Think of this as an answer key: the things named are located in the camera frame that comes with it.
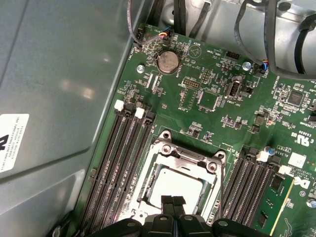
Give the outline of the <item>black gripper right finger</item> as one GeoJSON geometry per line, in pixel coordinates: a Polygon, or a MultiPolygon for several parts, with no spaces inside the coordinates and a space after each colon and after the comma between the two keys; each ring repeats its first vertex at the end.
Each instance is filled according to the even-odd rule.
{"type": "Polygon", "coordinates": [[[174,196],[174,213],[182,237],[267,237],[260,231],[230,219],[218,219],[211,226],[199,215],[186,214],[182,196],[174,196]]]}

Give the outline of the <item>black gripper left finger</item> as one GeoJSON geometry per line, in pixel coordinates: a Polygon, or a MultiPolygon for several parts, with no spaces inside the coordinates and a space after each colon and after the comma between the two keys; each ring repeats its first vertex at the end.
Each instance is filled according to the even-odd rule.
{"type": "Polygon", "coordinates": [[[144,224],[127,218],[98,230],[90,237],[171,237],[174,232],[174,197],[161,197],[161,214],[150,215],[144,224]]]}

